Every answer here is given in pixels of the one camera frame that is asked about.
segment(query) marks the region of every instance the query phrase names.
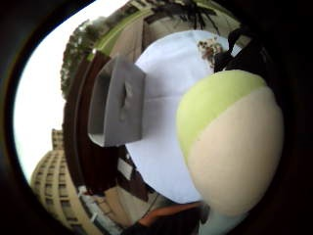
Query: tall building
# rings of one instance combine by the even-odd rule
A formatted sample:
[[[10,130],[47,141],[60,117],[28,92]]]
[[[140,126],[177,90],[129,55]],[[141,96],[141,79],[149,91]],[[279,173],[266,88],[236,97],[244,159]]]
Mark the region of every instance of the tall building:
[[[110,219],[112,210],[106,199],[83,195],[73,185],[67,169],[62,131],[52,130],[52,143],[53,150],[42,158],[31,176],[30,186],[40,203],[76,234],[119,234],[121,229]]]

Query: tree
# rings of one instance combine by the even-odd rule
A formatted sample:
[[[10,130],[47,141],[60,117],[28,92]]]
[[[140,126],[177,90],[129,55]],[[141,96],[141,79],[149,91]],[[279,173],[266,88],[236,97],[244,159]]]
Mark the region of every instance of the tree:
[[[69,37],[60,70],[61,89],[65,99],[78,65],[92,52],[95,42],[108,30],[106,18],[99,17],[92,22],[87,20],[81,23]]]

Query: tennis ball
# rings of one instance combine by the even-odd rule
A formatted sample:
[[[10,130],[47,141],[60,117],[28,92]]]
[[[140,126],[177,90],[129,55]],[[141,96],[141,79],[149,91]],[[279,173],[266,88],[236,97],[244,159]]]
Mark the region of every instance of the tennis ball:
[[[224,70],[197,82],[176,117],[178,140],[196,188],[226,215],[248,212],[279,163],[283,115],[259,75]]]

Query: white cloth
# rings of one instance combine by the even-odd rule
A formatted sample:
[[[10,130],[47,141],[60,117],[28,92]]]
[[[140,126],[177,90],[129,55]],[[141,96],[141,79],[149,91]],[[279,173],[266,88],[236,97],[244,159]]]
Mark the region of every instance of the white cloth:
[[[147,75],[143,138],[126,148],[145,182],[176,203],[201,199],[184,162],[175,123],[182,95],[213,73],[197,47],[200,40],[213,36],[217,35],[201,30],[167,35],[150,45],[136,62]],[[217,37],[227,50],[227,39]],[[239,50],[235,46],[234,55]]]

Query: sky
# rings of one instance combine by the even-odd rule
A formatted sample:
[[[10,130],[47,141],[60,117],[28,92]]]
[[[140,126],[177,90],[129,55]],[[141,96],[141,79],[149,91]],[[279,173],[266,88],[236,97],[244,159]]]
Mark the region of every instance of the sky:
[[[61,129],[65,100],[60,69],[69,36],[86,20],[107,17],[127,0],[98,0],[56,27],[37,46],[22,72],[14,107],[14,134],[25,179],[52,150],[51,131]]]

